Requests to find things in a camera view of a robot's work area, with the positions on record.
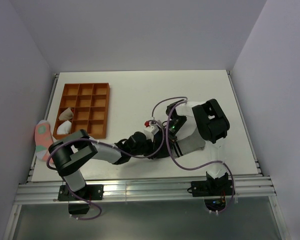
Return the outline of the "dark blue patterned sock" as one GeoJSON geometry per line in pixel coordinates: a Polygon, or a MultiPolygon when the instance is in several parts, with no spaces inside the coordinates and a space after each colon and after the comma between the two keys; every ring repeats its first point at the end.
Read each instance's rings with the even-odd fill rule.
{"type": "Polygon", "coordinates": [[[149,156],[150,159],[163,159],[170,156],[167,143],[164,140],[163,145],[161,146],[162,141],[151,141],[150,139],[146,142],[146,150],[144,156],[149,156]]]}

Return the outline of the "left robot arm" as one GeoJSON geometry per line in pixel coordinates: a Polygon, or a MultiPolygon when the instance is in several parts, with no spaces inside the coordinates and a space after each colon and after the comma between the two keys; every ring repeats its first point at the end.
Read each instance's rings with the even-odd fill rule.
{"type": "Polygon", "coordinates": [[[112,165],[122,165],[131,158],[154,158],[164,145],[164,134],[158,132],[153,139],[140,131],[114,144],[97,142],[86,130],[79,130],[54,142],[48,152],[54,169],[65,181],[69,194],[81,200],[88,194],[86,181],[80,168],[89,160],[101,160],[112,165]]]}

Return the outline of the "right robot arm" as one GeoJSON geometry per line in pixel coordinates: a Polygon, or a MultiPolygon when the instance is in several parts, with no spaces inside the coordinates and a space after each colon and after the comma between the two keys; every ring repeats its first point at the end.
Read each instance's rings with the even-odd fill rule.
{"type": "Polygon", "coordinates": [[[204,150],[209,145],[210,161],[214,163],[206,171],[209,179],[206,189],[212,195],[219,194],[224,188],[222,181],[227,180],[229,176],[225,166],[217,161],[222,139],[228,135],[230,123],[218,101],[214,98],[206,102],[179,100],[168,105],[165,113],[168,120],[164,128],[164,141],[169,145],[162,147],[157,158],[180,158],[204,150]],[[194,118],[196,127],[190,135],[178,140],[177,133],[188,118],[194,118]]]}

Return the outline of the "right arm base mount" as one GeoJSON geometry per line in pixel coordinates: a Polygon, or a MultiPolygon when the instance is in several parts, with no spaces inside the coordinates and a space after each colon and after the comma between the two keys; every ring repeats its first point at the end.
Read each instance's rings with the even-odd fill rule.
{"type": "Polygon", "coordinates": [[[227,172],[217,178],[207,173],[206,180],[192,181],[187,192],[192,197],[213,197],[204,200],[204,204],[209,211],[215,213],[223,211],[227,207],[226,197],[233,200],[236,193],[234,182],[227,172]]]}

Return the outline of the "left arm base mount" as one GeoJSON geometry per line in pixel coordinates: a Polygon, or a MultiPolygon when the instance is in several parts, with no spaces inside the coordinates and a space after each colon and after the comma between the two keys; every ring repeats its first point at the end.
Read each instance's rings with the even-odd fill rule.
{"type": "Polygon", "coordinates": [[[57,197],[58,202],[68,202],[68,213],[70,217],[89,221],[101,216],[102,208],[94,201],[103,199],[104,186],[102,184],[88,184],[76,192],[70,190],[67,184],[61,185],[57,197]],[[92,208],[98,210],[95,216],[85,216],[92,208]]]}

